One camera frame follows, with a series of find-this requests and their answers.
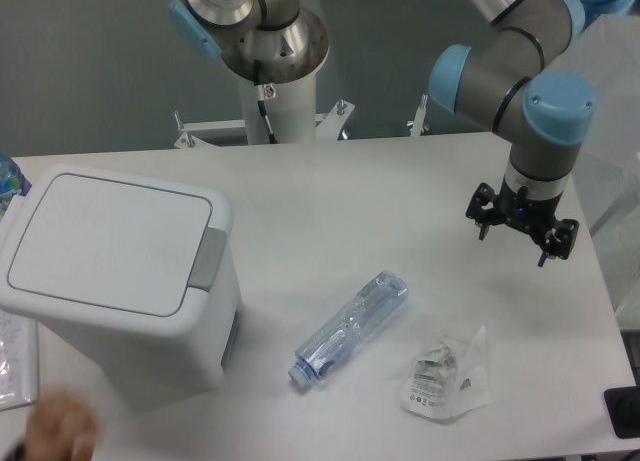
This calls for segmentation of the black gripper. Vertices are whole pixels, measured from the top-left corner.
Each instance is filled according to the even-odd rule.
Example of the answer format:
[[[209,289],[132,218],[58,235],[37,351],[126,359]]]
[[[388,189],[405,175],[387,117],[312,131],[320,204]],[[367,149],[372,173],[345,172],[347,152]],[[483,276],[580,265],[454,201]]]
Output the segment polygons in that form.
[[[522,197],[505,181],[497,194],[491,186],[481,183],[471,197],[465,216],[479,228],[480,240],[496,225],[506,225],[529,235],[541,249],[537,266],[543,267],[548,259],[567,260],[579,233],[577,220],[556,220],[560,199],[560,195],[546,200]]]

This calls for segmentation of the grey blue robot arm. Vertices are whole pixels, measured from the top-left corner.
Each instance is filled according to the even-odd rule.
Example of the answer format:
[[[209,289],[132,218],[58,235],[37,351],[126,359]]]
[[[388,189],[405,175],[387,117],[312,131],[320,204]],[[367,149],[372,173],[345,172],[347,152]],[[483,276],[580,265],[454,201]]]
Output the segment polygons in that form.
[[[428,96],[511,145],[500,189],[486,183],[466,217],[481,237],[505,225],[527,235],[539,260],[569,258],[579,223],[556,209],[596,111],[583,76],[549,65],[584,29],[580,0],[470,0],[495,38],[482,49],[457,44],[436,60]]]

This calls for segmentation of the blurred human hand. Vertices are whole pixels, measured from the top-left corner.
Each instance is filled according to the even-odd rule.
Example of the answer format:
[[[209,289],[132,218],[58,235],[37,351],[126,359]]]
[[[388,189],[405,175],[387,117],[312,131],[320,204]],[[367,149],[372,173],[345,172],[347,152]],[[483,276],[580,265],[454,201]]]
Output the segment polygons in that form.
[[[22,460],[92,460],[99,434],[98,417],[83,399],[46,392],[27,420]]]

